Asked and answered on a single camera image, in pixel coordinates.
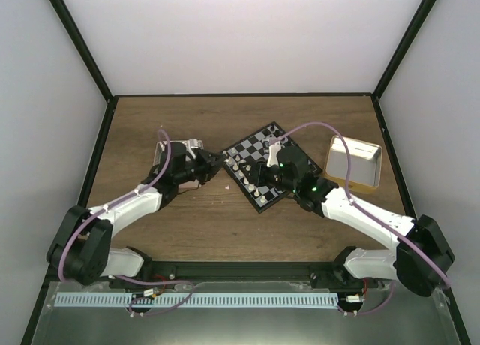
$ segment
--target white wall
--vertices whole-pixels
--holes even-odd
[[[114,94],[372,92],[421,0],[65,0]]]
[[[105,102],[48,0],[0,0],[0,337],[19,344]]]
[[[382,110],[417,215],[442,227],[457,257],[449,271],[480,344],[480,0],[438,0]]]

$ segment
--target white vent grille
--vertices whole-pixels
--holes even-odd
[[[168,308],[185,297],[184,294],[164,293],[152,300],[141,299],[134,307]],[[124,308],[132,300],[130,293],[59,292],[56,307],[63,308]],[[337,294],[325,293],[194,293],[183,308],[323,308],[336,309]]]

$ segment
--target white backdrop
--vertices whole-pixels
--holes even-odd
[[[381,99],[417,215],[434,217],[448,272],[480,344],[480,0],[438,0]]]
[[[421,0],[65,0],[112,92],[372,92]]]
[[[17,345],[105,101],[48,0],[0,0],[0,336]]]

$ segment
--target wooden table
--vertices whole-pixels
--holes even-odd
[[[288,131],[315,120],[385,149],[369,97],[122,97],[88,205],[113,200],[146,177],[160,127],[172,140],[201,139],[206,149],[219,152],[269,122]],[[292,138],[324,167],[332,136],[329,130],[311,127]],[[361,197],[404,213],[386,151],[379,189]],[[112,246],[125,245],[156,260],[229,261],[330,261],[348,245],[381,248],[360,232],[307,213],[289,199],[258,214],[223,169],[206,186],[122,230]]]

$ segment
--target black and white chessboard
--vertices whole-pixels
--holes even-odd
[[[243,164],[249,161],[258,161],[260,158],[269,159],[269,140],[280,137],[286,132],[276,122],[262,127],[258,131],[240,140],[236,144],[224,150],[232,163],[225,163],[223,167],[226,172],[235,180],[241,191],[250,201],[252,206],[259,212],[264,212],[274,204],[278,203],[288,195],[286,191],[277,190],[274,187],[262,186],[252,188],[250,184],[245,184],[245,177],[241,169],[234,170],[235,165]],[[281,142],[282,147],[298,146],[290,137],[286,137]],[[314,174],[320,174],[322,170],[314,161],[308,157],[308,163]]]

